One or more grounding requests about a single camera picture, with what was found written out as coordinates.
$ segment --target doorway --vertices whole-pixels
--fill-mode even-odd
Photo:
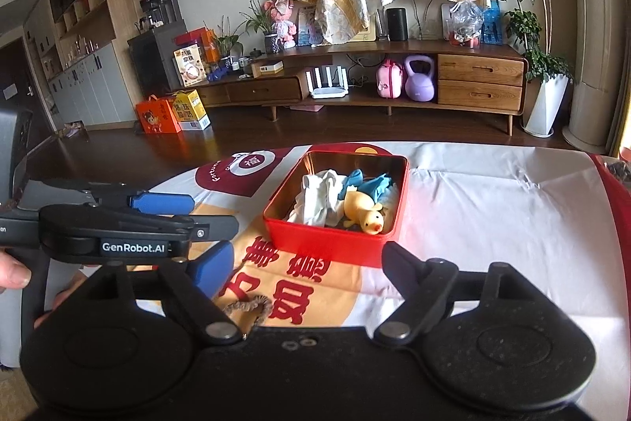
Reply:
[[[0,48],[0,108],[27,109],[33,112],[27,151],[33,150],[52,134],[52,129],[37,96],[35,80],[21,38]]]

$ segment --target black pot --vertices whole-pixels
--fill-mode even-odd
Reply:
[[[264,40],[266,54],[278,54],[281,51],[280,38],[275,32],[264,33]]]

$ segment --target pink bag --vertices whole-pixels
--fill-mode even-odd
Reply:
[[[403,89],[403,67],[387,59],[377,70],[377,92],[386,99],[395,99]]]

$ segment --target white flower pot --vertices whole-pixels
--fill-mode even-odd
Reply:
[[[537,138],[552,136],[552,124],[561,107],[567,81],[566,75],[559,74],[541,83],[534,106],[525,106],[522,118],[524,131]]]

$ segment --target pink doll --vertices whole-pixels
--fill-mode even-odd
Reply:
[[[265,11],[269,10],[269,15],[274,21],[272,27],[283,42],[284,49],[296,47],[296,42],[293,40],[293,35],[297,32],[296,25],[289,20],[292,8],[290,0],[268,0],[263,5]]]

